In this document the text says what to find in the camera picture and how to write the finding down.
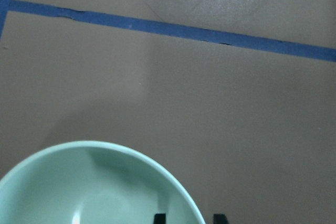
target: gray floor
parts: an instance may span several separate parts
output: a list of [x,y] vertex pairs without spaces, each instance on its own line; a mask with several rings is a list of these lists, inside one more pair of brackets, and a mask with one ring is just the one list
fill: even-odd
[[[196,0],[28,1],[336,48],[335,0],[250,19],[249,0],[208,0],[208,21],[184,13]],[[0,56],[0,176],[47,146],[102,140],[165,166],[208,223],[336,222],[335,63],[14,12]]]

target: bowl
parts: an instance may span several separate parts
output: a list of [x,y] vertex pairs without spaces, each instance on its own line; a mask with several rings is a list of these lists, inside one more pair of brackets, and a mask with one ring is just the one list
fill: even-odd
[[130,148],[76,141],[42,150],[0,181],[0,223],[204,224],[164,167]]

